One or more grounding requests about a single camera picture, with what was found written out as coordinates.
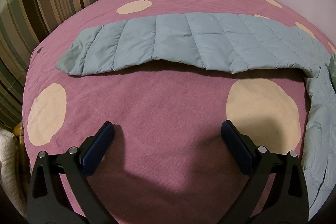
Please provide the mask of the light blue puffer jacket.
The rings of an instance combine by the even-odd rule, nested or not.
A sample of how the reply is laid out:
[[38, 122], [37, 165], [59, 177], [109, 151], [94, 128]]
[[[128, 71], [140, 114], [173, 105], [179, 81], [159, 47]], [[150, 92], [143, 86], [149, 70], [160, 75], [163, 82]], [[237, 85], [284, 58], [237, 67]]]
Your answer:
[[335, 91], [330, 54], [322, 43], [297, 27], [250, 15], [163, 14], [82, 30], [56, 67], [72, 76], [86, 76], [153, 60], [232, 74], [254, 69], [304, 71], [311, 108], [302, 167], [310, 216], [322, 208], [335, 186]]

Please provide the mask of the white knitted cloth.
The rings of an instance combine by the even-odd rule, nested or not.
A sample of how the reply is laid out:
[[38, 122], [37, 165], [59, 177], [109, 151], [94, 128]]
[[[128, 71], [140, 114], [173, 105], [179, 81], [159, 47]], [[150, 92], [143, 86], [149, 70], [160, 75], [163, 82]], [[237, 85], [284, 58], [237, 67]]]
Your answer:
[[26, 219], [27, 204], [22, 200], [17, 171], [17, 140], [13, 133], [1, 127], [1, 187], [13, 206]]

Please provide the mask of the pink polka dot bed sheet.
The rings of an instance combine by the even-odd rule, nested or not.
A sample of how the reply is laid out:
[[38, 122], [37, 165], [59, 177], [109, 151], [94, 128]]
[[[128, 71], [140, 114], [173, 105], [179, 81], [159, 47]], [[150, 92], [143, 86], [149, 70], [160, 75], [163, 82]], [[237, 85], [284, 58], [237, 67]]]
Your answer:
[[274, 20], [335, 52], [317, 27], [274, 0], [100, 0], [58, 26], [30, 58], [26, 149], [31, 162], [42, 150], [64, 153], [112, 122], [116, 137], [88, 180], [120, 223], [216, 223], [247, 180], [221, 139], [227, 119], [256, 145], [303, 155], [311, 104], [301, 69], [232, 74], [153, 60], [72, 76], [56, 67], [82, 30], [193, 12]]

